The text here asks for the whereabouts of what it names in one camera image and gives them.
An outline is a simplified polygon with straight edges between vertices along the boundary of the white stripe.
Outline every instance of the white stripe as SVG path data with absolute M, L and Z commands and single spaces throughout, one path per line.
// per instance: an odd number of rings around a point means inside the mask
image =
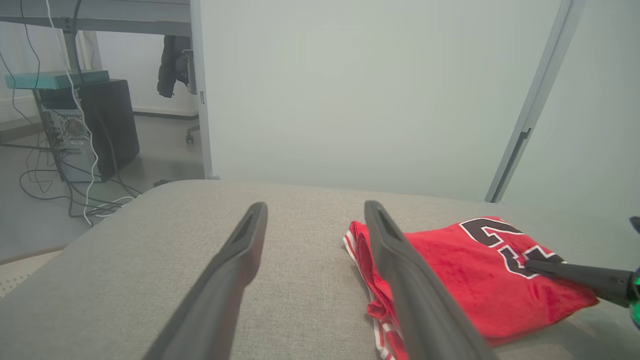
M 342 238 L 342 242 L 344 242 L 344 247 L 347 249 L 347 253 L 349 254 L 349 256 L 351 256 L 351 259 L 356 264 L 356 267 L 358 268 L 358 272 L 360 273 L 362 280 L 365 281 L 364 276 L 362 275 L 362 271 L 360 270 L 360 265 L 358 264 L 358 260 L 356 259 L 355 254 L 351 252 L 351 249 L 353 249 L 354 251 L 356 249 L 355 239 L 353 238 L 353 234 L 351 233 L 351 230 L 347 231 L 347 234 Z M 376 296 L 374 295 L 373 291 L 371 291 L 368 285 L 367 285 L 367 290 L 369 290 L 369 301 L 373 301 L 376 298 Z M 378 349 L 378 352 L 380 352 L 380 357 L 382 358 L 382 360 L 386 360 L 387 356 L 390 354 L 391 346 L 388 344 L 387 341 L 385 341 L 385 346 L 382 346 L 380 342 L 381 340 L 380 337 L 383 336 L 382 339 L 384 339 L 384 334 L 380 334 L 380 321 L 373 317 L 371 318 L 371 320 L 373 320 L 373 335 L 376 340 L 376 348 Z M 386 323 L 385 325 L 382 325 L 382 327 L 384 332 L 396 331 L 395 326 L 391 323 Z M 394 356 L 390 356 L 389 360 L 396 360 L 396 358 Z

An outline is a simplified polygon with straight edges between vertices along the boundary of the black number print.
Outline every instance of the black number print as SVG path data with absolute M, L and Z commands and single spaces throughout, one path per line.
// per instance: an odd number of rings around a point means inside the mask
M 523 235 L 523 232 L 515 227 L 497 220 L 489 218 L 476 218 L 460 223 L 460 227 L 471 237 L 473 240 L 486 245 L 491 248 L 496 248 L 497 251 L 504 258 L 504 265 L 509 272 L 518 274 L 527 279 L 533 279 L 538 274 L 527 270 L 518 261 L 518 254 L 509 246 L 504 243 L 504 240 L 497 233 L 508 233 L 514 235 Z M 490 234 L 487 229 L 494 230 L 495 234 Z M 553 252 L 546 253 L 539 245 L 536 245 L 525 252 L 522 256 L 527 260 L 540 260 L 548 261 L 550 263 L 564 263 L 564 259 L 554 254 Z

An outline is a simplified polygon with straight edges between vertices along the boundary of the baseboard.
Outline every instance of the baseboard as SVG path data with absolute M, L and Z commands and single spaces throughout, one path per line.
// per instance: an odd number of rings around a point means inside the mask
M 164 119 L 195 120 L 198 110 L 175 111 L 169 109 L 133 108 L 133 114 L 138 116 L 161 117 Z
M 0 123 L 0 143 L 7 143 L 44 131 L 40 117 L 30 117 L 29 120 L 32 124 L 26 119 Z

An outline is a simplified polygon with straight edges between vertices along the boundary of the white wall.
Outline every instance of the white wall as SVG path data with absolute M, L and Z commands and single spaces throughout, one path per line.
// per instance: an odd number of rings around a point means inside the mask
M 55 32 L 51 28 L 28 26 L 29 37 L 34 50 L 40 58 L 40 71 L 60 70 L 65 58 L 56 43 Z M 0 52 L 14 74 L 36 72 L 38 61 L 29 47 L 24 25 L 0 22 Z M 0 122 L 21 119 L 20 114 L 11 106 L 12 89 L 8 89 L 4 76 L 8 74 L 0 63 Z M 27 117 L 38 115 L 38 109 L 30 90 L 16 90 L 15 104 Z
M 213 171 L 481 200 L 559 3 L 203 1 Z
M 192 116 L 198 113 L 199 97 L 187 91 L 177 81 L 172 98 L 163 97 L 156 90 L 164 36 L 96 32 L 102 68 L 115 79 L 129 82 L 134 111 Z
M 502 201 L 640 215 L 640 2 L 589 0 Z

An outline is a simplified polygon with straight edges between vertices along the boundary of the red jersey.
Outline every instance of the red jersey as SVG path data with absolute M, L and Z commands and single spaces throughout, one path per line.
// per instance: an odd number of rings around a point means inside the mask
M 588 288 L 525 269 L 527 259 L 565 261 L 500 218 L 475 218 L 404 235 L 492 346 L 598 303 Z M 369 287 L 367 312 L 374 319 L 381 357 L 407 359 L 391 289 L 376 269 L 367 227 L 352 222 L 343 240 Z

